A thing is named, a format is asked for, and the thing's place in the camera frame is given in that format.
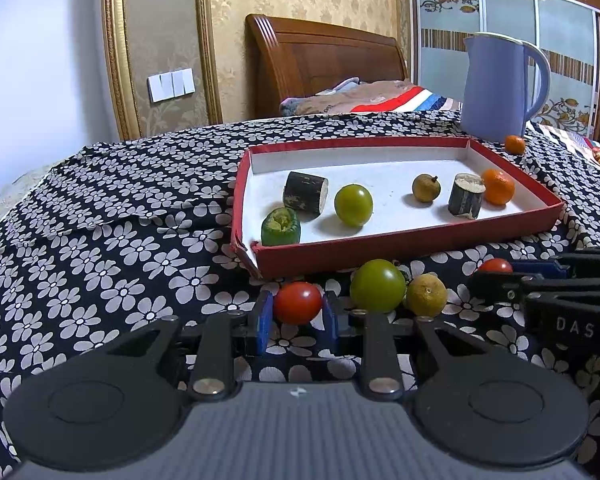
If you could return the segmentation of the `red cherry tomato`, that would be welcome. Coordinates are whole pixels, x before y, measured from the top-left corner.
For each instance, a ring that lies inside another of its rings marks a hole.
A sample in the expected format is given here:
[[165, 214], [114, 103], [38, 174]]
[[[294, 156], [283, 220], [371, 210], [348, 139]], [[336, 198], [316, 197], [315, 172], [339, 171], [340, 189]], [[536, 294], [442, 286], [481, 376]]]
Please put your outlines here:
[[513, 273], [512, 265], [503, 258], [492, 258], [486, 260], [477, 269], [478, 272], [490, 272], [490, 273]]
[[293, 282], [279, 289], [274, 297], [273, 311], [281, 323], [304, 325], [317, 316], [322, 303], [322, 295], [316, 286]]

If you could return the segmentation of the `yellow longan fruit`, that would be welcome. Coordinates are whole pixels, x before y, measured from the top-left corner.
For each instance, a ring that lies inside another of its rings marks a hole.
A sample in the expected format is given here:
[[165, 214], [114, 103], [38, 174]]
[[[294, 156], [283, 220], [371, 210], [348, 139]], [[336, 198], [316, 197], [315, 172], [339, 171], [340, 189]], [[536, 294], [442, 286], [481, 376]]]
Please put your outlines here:
[[413, 278], [406, 290], [406, 306], [417, 316], [434, 318], [442, 312], [448, 300], [445, 284], [434, 274]]

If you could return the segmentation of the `green tomato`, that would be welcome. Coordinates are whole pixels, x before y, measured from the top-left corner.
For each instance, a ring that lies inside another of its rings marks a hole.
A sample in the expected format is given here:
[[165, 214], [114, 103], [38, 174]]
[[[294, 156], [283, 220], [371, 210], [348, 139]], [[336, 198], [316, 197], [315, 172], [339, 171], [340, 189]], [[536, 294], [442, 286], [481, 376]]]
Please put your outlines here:
[[347, 184], [340, 188], [334, 200], [336, 215], [351, 228], [362, 228], [373, 214], [373, 197], [367, 188], [359, 184]]
[[403, 300], [406, 281], [390, 261], [367, 261], [352, 275], [350, 297], [358, 309], [387, 314]]

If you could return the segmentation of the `large orange mandarin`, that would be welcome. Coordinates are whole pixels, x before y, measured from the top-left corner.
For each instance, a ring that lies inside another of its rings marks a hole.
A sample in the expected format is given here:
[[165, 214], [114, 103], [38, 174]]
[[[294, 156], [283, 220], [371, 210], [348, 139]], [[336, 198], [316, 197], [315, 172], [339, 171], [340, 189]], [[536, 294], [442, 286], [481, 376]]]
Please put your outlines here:
[[493, 206], [505, 206], [516, 192], [515, 181], [502, 170], [490, 168], [481, 176], [486, 190], [483, 199]]

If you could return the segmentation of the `green pepper piece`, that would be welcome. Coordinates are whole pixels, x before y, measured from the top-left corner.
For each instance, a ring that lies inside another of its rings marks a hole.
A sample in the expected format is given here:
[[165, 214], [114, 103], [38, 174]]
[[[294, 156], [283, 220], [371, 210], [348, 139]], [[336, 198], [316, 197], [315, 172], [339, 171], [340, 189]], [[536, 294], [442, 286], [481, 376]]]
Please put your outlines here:
[[272, 210], [261, 224], [263, 246], [294, 245], [300, 242], [301, 226], [296, 212], [287, 207]]

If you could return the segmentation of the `brown longan fruit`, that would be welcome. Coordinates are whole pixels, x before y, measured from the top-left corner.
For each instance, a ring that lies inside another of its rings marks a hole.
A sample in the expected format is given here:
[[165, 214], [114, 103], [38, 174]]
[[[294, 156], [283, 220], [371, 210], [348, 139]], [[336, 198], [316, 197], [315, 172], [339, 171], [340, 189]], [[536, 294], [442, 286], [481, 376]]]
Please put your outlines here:
[[441, 193], [441, 184], [437, 176], [420, 174], [412, 183], [412, 192], [419, 203], [430, 204]]

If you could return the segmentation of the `small orange by pitcher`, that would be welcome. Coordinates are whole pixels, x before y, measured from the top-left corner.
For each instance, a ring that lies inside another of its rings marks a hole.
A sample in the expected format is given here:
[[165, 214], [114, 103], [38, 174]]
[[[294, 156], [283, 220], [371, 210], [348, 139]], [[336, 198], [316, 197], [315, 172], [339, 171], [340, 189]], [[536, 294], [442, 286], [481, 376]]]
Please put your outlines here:
[[508, 154], [522, 155], [526, 150], [526, 141], [522, 136], [506, 136], [504, 148]]

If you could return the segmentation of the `red shallow box tray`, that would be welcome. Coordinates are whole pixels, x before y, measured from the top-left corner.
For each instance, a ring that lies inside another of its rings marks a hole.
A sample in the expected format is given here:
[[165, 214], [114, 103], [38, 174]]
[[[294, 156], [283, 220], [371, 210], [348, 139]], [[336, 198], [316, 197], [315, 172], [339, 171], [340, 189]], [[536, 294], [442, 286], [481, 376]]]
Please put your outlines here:
[[[505, 206], [482, 205], [470, 220], [449, 213], [457, 174], [478, 176], [490, 168], [504, 171], [516, 192]], [[263, 246], [261, 224], [280, 206], [291, 171], [324, 177], [328, 195], [323, 213], [302, 214], [295, 245]], [[412, 183], [420, 174], [437, 176], [440, 195], [419, 203]], [[336, 215], [334, 200], [347, 184], [359, 184], [373, 197], [373, 214], [362, 228]], [[500, 242], [549, 230], [562, 200], [508, 160], [476, 140], [444, 136], [347, 138], [257, 145], [238, 166], [230, 246], [258, 278], [289, 278], [353, 268], [368, 260], [416, 258]]]

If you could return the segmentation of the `blue ceramic pitcher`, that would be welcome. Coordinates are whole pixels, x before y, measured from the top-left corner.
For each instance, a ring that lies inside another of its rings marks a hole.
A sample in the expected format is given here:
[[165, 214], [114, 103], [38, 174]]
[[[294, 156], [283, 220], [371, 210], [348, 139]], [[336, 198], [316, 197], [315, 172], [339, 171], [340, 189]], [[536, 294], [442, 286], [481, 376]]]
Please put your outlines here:
[[[469, 67], [460, 128], [496, 143], [522, 136], [548, 99], [548, 59], [534, 44], [495, 32], [477, 32], [465, 39], [465, 47]], [[533, 103], [527, 102], [530, 61], [540, 70], [540, 93]]]

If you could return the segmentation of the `striped bed quilt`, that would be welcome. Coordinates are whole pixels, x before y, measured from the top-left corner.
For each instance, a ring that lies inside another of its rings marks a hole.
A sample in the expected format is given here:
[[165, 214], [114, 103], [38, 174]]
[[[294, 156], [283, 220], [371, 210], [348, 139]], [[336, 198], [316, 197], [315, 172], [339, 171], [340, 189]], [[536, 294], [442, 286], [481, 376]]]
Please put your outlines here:
[[[462, 102], [416, 86], [408, 80], [363, 82], [358, 77], [341, 81], [336, 87], [305, 98], [291, 96], [279, 104], [282, 116], [370, 112], [416, 112], [416, 110], [461, 110]], [[600, 170], [600, 144], [550, 125], [537, 124], [554, 143], [564, 144], [570, 153], [582, 156]]]

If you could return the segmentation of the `sliding wardrobe doors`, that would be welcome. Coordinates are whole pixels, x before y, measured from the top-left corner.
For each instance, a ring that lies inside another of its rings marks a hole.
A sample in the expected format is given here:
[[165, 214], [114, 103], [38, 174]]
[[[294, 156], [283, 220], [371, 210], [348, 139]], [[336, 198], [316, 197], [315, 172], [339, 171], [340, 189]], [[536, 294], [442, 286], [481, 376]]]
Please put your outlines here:
[[413, 73], [464, 100], [469, 79], [494, 93], [518, 81], [537, 124], [592, 138], [600, 104], [600, 10], [574, 0], [414, 0]]

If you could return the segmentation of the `wooden bed headboard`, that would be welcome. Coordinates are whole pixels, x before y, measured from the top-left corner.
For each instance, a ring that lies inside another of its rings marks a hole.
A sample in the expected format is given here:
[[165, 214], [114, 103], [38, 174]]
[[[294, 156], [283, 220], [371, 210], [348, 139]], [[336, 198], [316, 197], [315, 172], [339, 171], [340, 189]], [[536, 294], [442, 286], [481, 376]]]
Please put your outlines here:
[[284, 99], [313, 96], [350, 77], [365, 82], [407, 77], [398, 42], [389, 36], [264, 14], [247, 15], [246, 26], [257, 47], [250, 92], [257, 118], [276, 117]]

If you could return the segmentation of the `white wall switch panel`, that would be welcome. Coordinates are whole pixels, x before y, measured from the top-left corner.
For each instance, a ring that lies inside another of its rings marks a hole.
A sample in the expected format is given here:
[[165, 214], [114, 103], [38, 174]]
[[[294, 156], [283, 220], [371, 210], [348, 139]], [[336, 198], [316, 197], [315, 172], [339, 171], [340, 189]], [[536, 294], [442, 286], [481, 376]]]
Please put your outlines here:
[[154, 104], [188, 96], [196, 91], [191, 68], [149, 76], [147, 84], [150, 102]]

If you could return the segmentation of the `gold wall frame moulding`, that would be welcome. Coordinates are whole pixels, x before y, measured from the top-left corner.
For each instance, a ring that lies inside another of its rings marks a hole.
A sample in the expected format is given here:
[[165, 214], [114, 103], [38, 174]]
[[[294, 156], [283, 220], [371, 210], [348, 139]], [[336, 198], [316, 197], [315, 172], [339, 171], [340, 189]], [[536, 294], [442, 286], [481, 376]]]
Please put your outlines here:
[[[223, 121], [210, 0], [100, 0], [118, 137], [135, 140]], [[149, 78], [192, 70], [194, 90], [155, 102]]]

